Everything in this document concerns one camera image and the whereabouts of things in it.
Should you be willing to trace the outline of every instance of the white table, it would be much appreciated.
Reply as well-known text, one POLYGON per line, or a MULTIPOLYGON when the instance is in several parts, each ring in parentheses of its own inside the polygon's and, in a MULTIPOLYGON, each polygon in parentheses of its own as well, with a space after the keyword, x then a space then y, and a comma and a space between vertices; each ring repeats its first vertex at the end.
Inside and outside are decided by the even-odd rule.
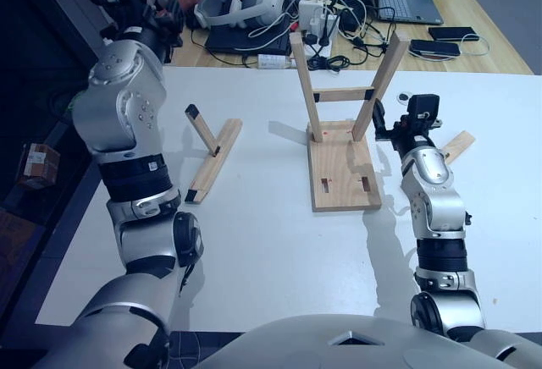
MULTIPOLYGON (((377 212, 313 213, 304 130, 307 111, 293 70, 164 70, 163 153, 183 194, 205 146, 185 118, 194 102, 214 133, 244 125, 210 194, 194 212, 205 253, 175 309, 172 329, 246 331, 310 313, 379 315, 410 322, 417 265, 400 160, 368 140, 384 205, 377 212)), ((312 73, 314 87, 369 85, 373 72, 312 73)), ((452 164, 473 225, 469 267, 489 328, 542 330, 539 76, 399 72, 384 98, 388 127, 407 108, 403 91, 440 95, 443 146, 463 129, 476 142, 452 164)), ((359 102, 318 104, 322 120, 355 118, 359 102)), ((123 274, 101 184, 80 223, 37 323, 70 325, 109 279, 123 274)))

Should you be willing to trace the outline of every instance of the power strip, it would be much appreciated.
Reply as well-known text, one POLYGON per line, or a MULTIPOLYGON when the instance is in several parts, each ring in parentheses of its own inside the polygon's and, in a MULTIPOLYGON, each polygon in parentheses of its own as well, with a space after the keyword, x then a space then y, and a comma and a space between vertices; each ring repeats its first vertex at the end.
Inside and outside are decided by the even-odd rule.
MULTIPOLYGON (((335 24, 335 27, 333 27, 333 23, 335 22, 335 15, 328 15, 328 32, 333 28, 333 31, 329 35, 329 45, 324 47, 322 51, 320 51, 319 55, 323 58, 329 58, 331 57, 331 47, 333 45, 333 41, 337 37, 337 33, 339 32, 339 22, 340 19, 337 19, 337 23, 335 24)), ((318 40, 322 37, 322 34, 324 33, 324 22, 325 22, 325 14, 321 14, 320 18, 316 20, 316 18, 313 18, 312 24, 310 26, 310 29, 308 30, 313 35, 316 35, 318 37, 318 40)), ((315 43, 312 45, 312 47, 305 45, 305 56, 307 58, 311 58, 314 56, 314 51, 317 52, 320 50, 320 45, 318 43, 315 43)))

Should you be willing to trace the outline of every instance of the vr headset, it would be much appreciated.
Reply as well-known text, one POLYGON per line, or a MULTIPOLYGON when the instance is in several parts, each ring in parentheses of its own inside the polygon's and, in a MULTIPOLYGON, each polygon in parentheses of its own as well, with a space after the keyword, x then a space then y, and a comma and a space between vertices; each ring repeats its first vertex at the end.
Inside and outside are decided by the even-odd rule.
POLYGON ((201 0, 194 15, 202 28, 229 25, 258 28, 271 25, 281 14, 284 0, 201 0), (221 15, 230 2, 230 11, 221 15))

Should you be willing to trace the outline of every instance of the smartphone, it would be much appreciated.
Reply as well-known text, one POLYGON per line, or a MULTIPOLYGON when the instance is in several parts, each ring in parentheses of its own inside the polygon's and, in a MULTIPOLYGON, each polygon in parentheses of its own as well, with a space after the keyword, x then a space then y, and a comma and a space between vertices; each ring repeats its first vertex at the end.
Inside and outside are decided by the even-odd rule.
POLYGON ((437 56, 449 58, 459 56, 459 46, 456 43, 448 43, 447 41, 422 41, 412 39, 410 41, 409 50, 420 56, 437 56))
POLYGON ((429 28, 429 34, 435 41, 477 41, 480 39, 470 26, 459 28, 439 26, 429 28))

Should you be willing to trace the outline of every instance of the wooden plank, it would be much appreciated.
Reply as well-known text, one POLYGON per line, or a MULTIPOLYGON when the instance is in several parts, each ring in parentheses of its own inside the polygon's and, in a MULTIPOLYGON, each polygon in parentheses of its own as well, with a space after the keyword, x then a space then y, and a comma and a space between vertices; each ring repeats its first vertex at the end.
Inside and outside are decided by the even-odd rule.
POLYGON ((192 180, 188 193, 186 193, 186 202, 200 203, 203 201, 207 193, 211 190, 226 157, 228 157, 242 125, 243 121, 240 119, 226 120, 217 138, 220 151, 215 157, 211 155, 207 156, 203 165, 197 171, 196 177, 192 180))
POLYGON ((359 101, 365 97, 365 91, 373 90, 374 87, 351 87, 351 88, 313 88, 312 93, 315 102, 336 101, 359 101))
POLYGON ((203 120, 202 115, 194 104, 190 104, 185 110, 186 117, 190 120, 190 123, 196 130, 197 134, 202 138, 203 143, 209 150, 209 154, 216 156, 220 151, 220 145, 217 140, 214 139, 213 133, 203 120))
POLYGON ((301 33, 290 33, 290 44, 291 50, 294 53, 294 58, 296 58, 297 75, 299 75, 299 81, 301 82, 301 88, 303 89, 303 96, 305 97, 305 104, 307 105, 308 119, 311 123, 312 135, 316 142, 321 142, 322 130, 320 128, 320 120, 318 119, 316 104, 314 103, 314 96, 312 95, 311 76, 308 73, 307 59, 305 58, 305 47, 303 46, 301 33))
POLYGON ((355 141, 360 141, 365 135, 365 131, 373 118, 374 100, 381 100, 388 85, 390 85, 393 74, 399 66, 399 62, 407 51, 408 36, 400 30, 394 32, 391 36, 388 51, 384 55, 384 60, 374 76, 372 86, 374 87, 373 96, 369 101, 364 101, 362 109, 357 115, 356 124, 352 128, 352 136, 355 141))
POLYGON ((353 121, 322 122, 324 141, 307 128, 312 210, 371 210, 382 206, 367 140, 351 139, 353 121))
POLYGON ((474 136, 463 130, 458 136, 452 139, 441 150, 444 154, 446 164, 452 163, 461 155, 467 148, 474 143, 474 136))

